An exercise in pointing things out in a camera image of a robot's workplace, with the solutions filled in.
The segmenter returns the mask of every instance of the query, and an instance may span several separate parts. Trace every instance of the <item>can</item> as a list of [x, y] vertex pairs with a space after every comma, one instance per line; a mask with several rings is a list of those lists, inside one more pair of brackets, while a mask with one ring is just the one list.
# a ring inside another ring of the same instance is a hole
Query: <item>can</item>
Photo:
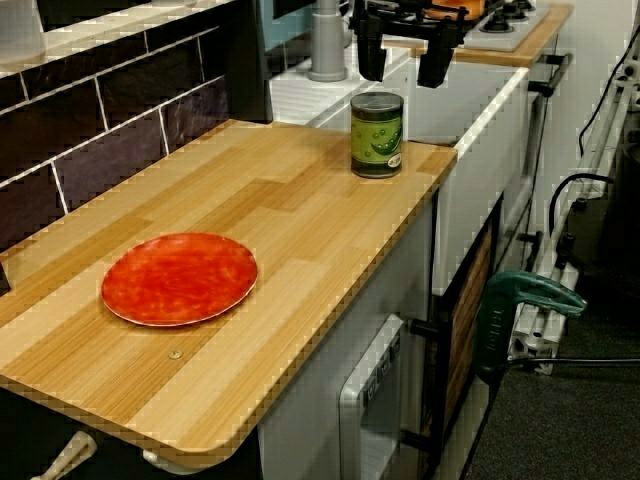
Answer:
[[402, 169], [404, 99], [368, 92], [351, 99], [351, 170], [366, 178], [388, 178]]

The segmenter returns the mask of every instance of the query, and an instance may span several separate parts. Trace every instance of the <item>plate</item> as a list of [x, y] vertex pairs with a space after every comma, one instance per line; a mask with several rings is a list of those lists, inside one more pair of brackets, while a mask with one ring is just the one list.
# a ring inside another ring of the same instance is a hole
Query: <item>plate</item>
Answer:
[[124, 254], [102, 282], [109, 310], [130, 322], [171, 327], [220, 315], [251, 291], [252, 253], [208, 233], [164, 235]]

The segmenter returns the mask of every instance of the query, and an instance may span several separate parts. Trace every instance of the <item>stove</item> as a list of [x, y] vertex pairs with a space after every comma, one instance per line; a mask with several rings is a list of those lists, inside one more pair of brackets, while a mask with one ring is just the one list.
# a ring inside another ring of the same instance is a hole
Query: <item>stove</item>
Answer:
[[547, 13], [548, 7], [534, 7], [526, 1], [505, 4], [473, 27], [459, 48], [513, 52]]

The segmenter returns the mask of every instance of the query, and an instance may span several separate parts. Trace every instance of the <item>wooden countertop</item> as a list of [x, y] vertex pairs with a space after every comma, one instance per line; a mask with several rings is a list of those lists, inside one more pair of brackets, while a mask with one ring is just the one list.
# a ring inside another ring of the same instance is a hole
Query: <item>wooden countertop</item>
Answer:
[[[399, 175], [367, 180], [349, 152], [345, 133], [228, 121], [0, 254], [0, 385], [185, 466], [227, 459], [456, 158], [407, 143]], [[108, 311], [109, 267], [184, 231], [254, 253], [245, 301], [175, 329]]]
[[[531, 68], [538, 61], [543, 49], [571, 15], [573, 5], [552, 4], [544, 20], [529, 34], [514, 52], [499, 52], [495, 50], [473, 50], [456, 48], [453, 60], [456, 62], [484, 63], [488, 65], [502, 65], [507, 67]], [[423, 42], [411, 46], [411, 42], [384, 42], [386, 46], [409, 47], [410, 56], [419, 57], [426, 53]]]

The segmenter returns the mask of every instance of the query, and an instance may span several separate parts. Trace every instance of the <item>robotic arm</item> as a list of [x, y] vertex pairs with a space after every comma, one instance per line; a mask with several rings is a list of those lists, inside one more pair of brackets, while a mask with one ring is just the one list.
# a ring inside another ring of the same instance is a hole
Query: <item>robotic arm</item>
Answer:
[[[451, 12], [451, 19], [426, 18], [424, 10]], [[349, 28], [358, 37], [360, 74], [367, 80], [382, 81], [387, 51], [381, 48], [382, 36], [397, 35], [429, 42], [426, 54], [420, 57], [418, 85], [437, 88], [453, 58], [453, 50], [464, 42], [470, 29], [465, 24], [464, 8], [434, 5], [432, 0], [355, 0]]]

